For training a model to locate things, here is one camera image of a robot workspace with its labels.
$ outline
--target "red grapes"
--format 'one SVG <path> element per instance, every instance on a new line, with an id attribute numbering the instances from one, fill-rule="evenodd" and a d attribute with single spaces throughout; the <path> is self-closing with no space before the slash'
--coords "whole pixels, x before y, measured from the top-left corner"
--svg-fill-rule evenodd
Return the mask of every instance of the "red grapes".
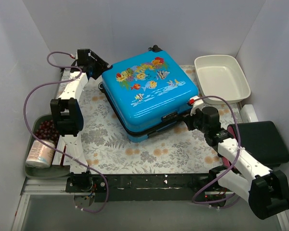
<path id="1" fill-rule="evenodd" d="M 53 120 L 42 122 L 39 128 L 35 131 L 35 135 L 39 139 L 48 139 L 53 141 L 55 146 L 57 146 L 59 141 L 59 132 L 54 128 Z"/>

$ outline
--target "white tray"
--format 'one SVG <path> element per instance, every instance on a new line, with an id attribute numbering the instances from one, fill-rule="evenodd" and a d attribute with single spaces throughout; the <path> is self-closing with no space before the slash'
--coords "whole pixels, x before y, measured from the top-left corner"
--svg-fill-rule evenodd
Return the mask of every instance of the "white tray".
<path id="1" fill-rule="evenodd" d="M 237 60 L 229 55 L 207 55 L 195 59 L 197 81 L 203 96 L 216 95 L 229 103 L 250 96 L 250 87 Z M 225 104 L 215 98 L 204 99 L 209 104 Z"/>

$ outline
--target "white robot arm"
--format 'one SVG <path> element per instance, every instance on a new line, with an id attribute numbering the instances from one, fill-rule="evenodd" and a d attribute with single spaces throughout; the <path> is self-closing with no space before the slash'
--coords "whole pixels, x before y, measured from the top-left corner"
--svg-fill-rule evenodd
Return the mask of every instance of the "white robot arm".
<path id="1" fill-rule="evenodd" d="M 108 63 L 89 49 L 79 49 L 76 55 L 77 66 L 82 69 L 80 77 L 69 82 L 58 99 L 51 100 L 51 112 L 56 129 L 66 145 L 66 152 L 73 159 L 86 163 L 79 132 L 83 129 L 83 116 L 78 104 L 83 88 L 92 77 L 97 79 L 105 70 Z M 76 78 L 79 71 L 71 70 L 70 79 Z M 82 174 L 87 168 L 71 160 L 70 172 Z"/>
<path id="2" fill-rule="evenodd" d="M 289 209 L 289 186 L 286 175 L 262 165 L 244 148 L 238 147 L 232 135 L 221 127 L 218 110 L 214 107 L 197 108 L 184 122 L 189 130 L 198 129 L 204 133 L 209 146 L 230 162 L 234 162 L 237 151 L 240 156 L 235 164 L 240 174 L 229 171 L 219 177 L 226 166 L 209 171 L 211 179 L 218 178 L 218 185 L 225 187 L 248 202 L 253 213 L 260 219 Z"/>

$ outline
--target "table surface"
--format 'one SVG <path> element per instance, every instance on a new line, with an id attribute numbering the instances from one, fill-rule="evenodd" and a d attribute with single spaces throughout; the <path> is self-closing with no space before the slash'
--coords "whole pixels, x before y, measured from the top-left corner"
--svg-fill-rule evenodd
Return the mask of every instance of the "table surface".
<path id="1" fill-rule="evenodd" d="M 195 68 L 181 66 L 198 86 Z M 62 79 L 69 78 L 69 71 Z M 88 164 L 105 174 L 208 173 L 222 165 L 198 130 L 188 131 L 184 122 L 141 143 L 131 142 L 104 94 L 98 89 L 101 79 L 90 79 L 80 97 L 84 117 L 82 146 Z M 60 84 L 59 96 L 66 84 Z M 215 105 L 220 122 L 226 128 L 233 118 L 226 105 Z M 237 104 L 232 104 L 238 122 L 242 122 Z"/>

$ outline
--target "white enclosure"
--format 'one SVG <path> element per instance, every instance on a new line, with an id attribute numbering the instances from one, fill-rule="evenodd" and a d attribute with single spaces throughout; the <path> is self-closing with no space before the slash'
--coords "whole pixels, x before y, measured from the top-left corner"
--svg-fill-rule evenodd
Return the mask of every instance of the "white enclosure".
<path id="1" fill-rule="evenodd" d="M 252 92 L 247 102 L 260 120 L 275 122 L 289 148 L 289 0 L 0 0 L 0 230 L 12 226 L 25 179 L 23 102 L 59 78 L 47 54 L 90 48 L 113 63 L 154 44 L 178 64 L 238 54 Z M 31 126 L 50 111 L 55 90 L 31 98 Z M 289 179 L 289 164 L 283 169 Z"/>

